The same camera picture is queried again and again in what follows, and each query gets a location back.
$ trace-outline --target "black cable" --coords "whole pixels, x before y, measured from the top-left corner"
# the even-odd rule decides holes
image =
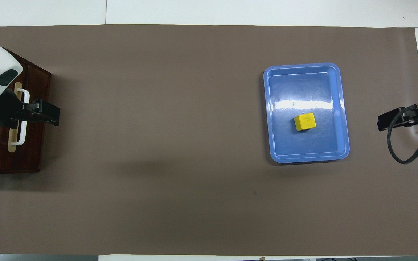
[[[418,147],[410,158],[406,160],[400,159],[398,156],[396,156],[395,152],[393,151],[393,147],[391,146],[391,131],[393,130],[393,127],[396,124],[396,121],[399,119],[399,117],[401,117],[402,114],[408,111],[412,111],[416,108],[417,108],[417,105],[414,104],[412,106],[402,109],[400,112],[398,112],[398,114],[396,114],[393,120],[391,120],[390,125],[388,126],[388,134],[386,134],[386,144],[388,145],[388,150],[390,150],[391,156],[393,156],[393,158],[401,164],[409,164],[413,162],[418,157]]]

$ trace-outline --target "brown mat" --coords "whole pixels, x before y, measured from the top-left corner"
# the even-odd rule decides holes
[[[53,74],[42,171],[0,175],[0,253],[418,255],[418,159],[377,115],[418,102],[413,28],[0,28]],[[351,152],[282,166],[262,73],[341,69]],[[418,127],[397,129],[401,156]]]

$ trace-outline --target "plastic tray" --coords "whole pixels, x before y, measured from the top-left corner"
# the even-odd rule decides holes
[[[329,161],[349,154],[341,75],[332,63],[271,66],[264,72],[270,155],[278,163]],[[317,127],[298,132],[294,117]]]

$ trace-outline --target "wooden box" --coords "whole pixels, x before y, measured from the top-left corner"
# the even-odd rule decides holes
[[[13,90],[15,83],[20,82],[23,88],[30,92],[30,101],[34,99],[48,101],[51,73],[9,52],[19,61],[24,70],[8,88]],[[9,128],[0,126],[0,173],[40,171],[44,131],[45,123],[28,123],[25,143],[18,145],[15,152],[9,152],[7,148]]]

